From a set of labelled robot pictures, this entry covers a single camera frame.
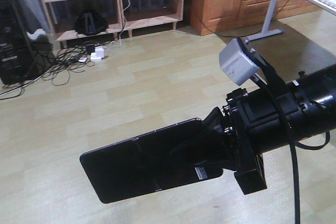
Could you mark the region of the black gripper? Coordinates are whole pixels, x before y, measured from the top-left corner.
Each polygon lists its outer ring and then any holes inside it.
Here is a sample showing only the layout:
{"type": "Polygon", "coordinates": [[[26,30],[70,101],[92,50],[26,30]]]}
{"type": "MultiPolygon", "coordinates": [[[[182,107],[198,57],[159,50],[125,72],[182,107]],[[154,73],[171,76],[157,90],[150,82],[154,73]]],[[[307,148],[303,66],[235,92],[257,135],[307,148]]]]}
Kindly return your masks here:
{"type": "Polygon", "coordinates": [[[228,117],[219,107],[203,120],[206,127],[191,139],[170,150],[179,164],[233,170],[245,195],[267,188],[263,153],[295,141],[295,134],[281,122],[270,97],[261,89],[247,93],[238,88],[227,95],[227,111],[238,144],[224,134],[228,117]]]}

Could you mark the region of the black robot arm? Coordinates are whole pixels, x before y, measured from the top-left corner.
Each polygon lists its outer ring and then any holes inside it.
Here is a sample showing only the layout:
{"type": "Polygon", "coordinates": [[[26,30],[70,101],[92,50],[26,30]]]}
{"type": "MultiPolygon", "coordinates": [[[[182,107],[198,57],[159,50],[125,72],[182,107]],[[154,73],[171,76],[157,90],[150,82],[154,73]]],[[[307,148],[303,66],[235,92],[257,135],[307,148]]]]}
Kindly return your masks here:
{"type": "Polygon", "coordinates": [[[262,89],[236,89],[226,101],[206,117],[199,133],[170,154],[186,166],[232,170],[244,194],[264,190],[263,153],[335,129],[335,66],[287,84],[287,93],[278,98],[287,126],[262,89]]]}

